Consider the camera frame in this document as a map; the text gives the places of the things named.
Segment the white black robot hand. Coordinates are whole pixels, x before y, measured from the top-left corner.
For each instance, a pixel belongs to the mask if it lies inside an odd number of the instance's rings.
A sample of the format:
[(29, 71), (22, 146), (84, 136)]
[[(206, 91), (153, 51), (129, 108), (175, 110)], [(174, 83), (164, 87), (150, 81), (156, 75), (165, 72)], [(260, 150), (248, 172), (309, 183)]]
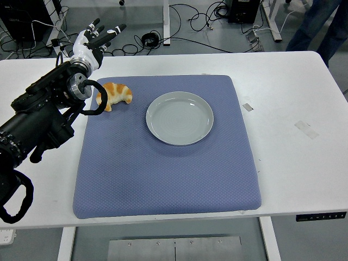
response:
[(99, 23), (100, 19), (95, 19), (78, 34), (70, 59), (72, 64), (86, 67), (89, 76), (101, 67), (104, 52), (111, 45), (111, 41), (127, 27), (126, 24), (120, 24), (104, 31), (104, 26), (98, 26)]

